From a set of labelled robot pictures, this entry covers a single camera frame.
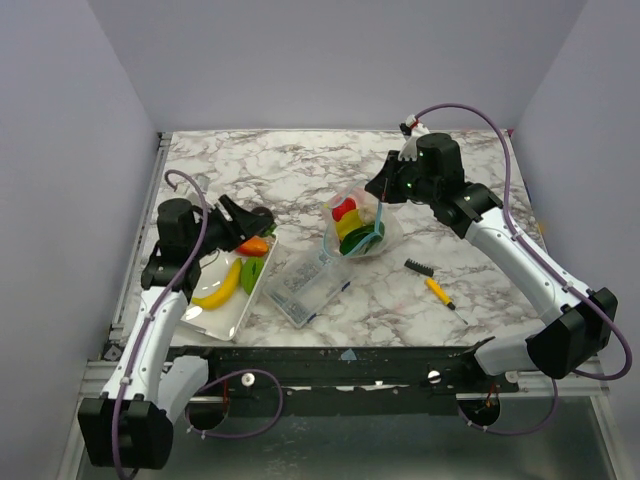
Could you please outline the black avocado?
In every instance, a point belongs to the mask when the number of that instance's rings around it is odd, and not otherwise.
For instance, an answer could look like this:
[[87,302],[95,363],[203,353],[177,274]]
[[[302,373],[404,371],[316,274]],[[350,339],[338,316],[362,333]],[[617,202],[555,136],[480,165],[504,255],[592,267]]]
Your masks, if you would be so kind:
[[274,215],[272,213],[272,211],[264,206],[257,206],[254,207],[251,212],[255,215],[261,216],[261,217],[265,217],[268,218],[271,222],[274,221]]

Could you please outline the red strawberry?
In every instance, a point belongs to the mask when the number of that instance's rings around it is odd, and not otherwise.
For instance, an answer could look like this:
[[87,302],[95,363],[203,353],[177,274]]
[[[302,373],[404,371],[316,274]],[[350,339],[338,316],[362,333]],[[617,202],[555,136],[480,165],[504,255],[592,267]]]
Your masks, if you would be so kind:
[[357,204],[355,200],[351,197],[347,197],[342,203],[337,205],[331,210],[332,218],[335,222],[339,222],[342,217],[357,208]]

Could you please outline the clear zip top bag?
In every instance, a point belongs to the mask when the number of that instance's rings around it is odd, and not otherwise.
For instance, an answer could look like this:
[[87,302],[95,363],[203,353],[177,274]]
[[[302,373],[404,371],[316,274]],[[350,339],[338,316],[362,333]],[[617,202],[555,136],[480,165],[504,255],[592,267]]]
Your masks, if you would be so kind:
[[382,254],[398,246],[403,229],[388,206],[367,192],[366,181],[342,188],[322,205],[324,253],[356,259]]

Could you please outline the yellow star fruit slice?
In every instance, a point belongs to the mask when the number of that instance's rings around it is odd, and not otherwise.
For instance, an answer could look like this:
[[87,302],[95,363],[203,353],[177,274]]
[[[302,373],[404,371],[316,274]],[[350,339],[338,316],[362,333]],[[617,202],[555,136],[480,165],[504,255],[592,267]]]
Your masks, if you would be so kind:
[[342,242],[348,234],[363,226],[364,224],[358,216],[358,209],[346,213],[339,222],[335,223],[339,241]]

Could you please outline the green leafy vegetable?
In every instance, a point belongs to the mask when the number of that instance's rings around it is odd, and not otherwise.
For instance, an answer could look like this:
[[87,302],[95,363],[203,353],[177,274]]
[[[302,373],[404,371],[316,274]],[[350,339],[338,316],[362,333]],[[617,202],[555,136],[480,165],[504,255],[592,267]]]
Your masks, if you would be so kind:
[[380,222],[359,227],[348,233],[340,243],[339,252],[343,256],[365,255],[379,244],[385,236],[385,225]]

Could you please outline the white garlic bulb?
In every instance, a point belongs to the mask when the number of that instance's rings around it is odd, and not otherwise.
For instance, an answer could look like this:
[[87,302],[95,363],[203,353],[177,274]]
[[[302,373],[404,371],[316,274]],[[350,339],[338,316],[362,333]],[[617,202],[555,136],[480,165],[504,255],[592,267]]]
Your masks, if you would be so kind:
[[376,204],[363,204],[358,208],[358,216],[364,225],[374,224],[377,218]]

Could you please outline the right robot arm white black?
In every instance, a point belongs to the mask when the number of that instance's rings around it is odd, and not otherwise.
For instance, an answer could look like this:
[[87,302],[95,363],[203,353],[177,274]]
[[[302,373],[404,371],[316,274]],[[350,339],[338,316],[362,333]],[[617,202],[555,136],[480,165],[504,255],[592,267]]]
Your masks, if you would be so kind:
[[378,200],[428,205],[437,221],[489,257],[534,307],[538,331],[482,342],[460,367],[460,379],[480,392],[508,371],[540,371],[562,379],[602,350],[618,307],[607,288],[595,291],[565,272],[519,227],[487,186],[465,178],[459,144],[450,135],[413,138],[409,158],[391,150],[365,189]]

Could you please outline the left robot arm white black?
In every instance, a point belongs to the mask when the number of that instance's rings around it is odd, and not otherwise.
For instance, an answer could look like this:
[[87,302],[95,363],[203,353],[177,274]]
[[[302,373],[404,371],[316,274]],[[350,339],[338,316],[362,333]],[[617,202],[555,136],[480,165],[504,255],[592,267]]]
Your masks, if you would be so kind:
[[189,399],[214,393],[222,380],[220,368],[200,356],[164,366],[200,279],[200,261],[235,250],[273,222],[267,208],[247,211],[226,195],[216,207],[184,198],[160,204],[159,239],[141,275],[141,305],[129,340],[100,394],[83,399],[78,410],[92,465],[118,473],[166,465],[174,425]]

